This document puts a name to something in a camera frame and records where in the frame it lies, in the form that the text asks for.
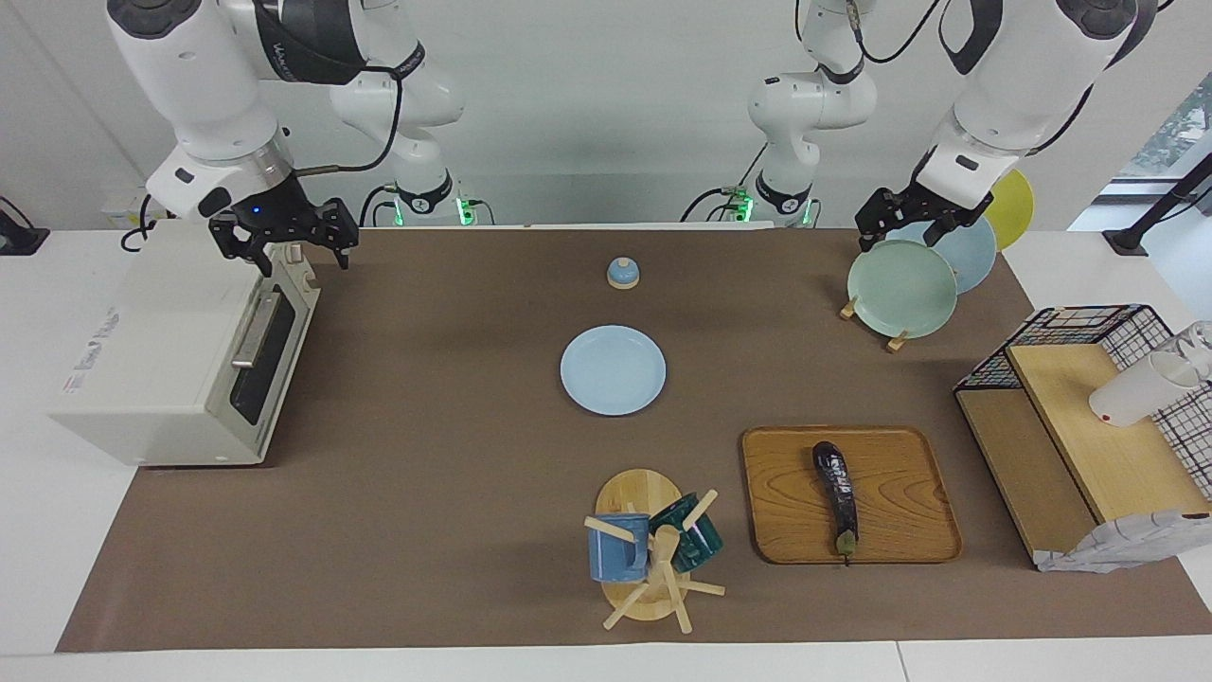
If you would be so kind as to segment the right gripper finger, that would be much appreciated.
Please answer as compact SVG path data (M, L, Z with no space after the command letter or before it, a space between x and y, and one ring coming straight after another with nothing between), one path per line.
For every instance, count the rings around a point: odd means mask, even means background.
M238 228L240 228L238 222L212 222L208 225L208 234L225 259L247 260L258 268L262 277L270 277L273 264L265 252L265 240L259 234L252 234L251 237L239 237Z
M360 227L339 197L320 207L320 245L332 252L341 269L349 269L350 252L360 241Z

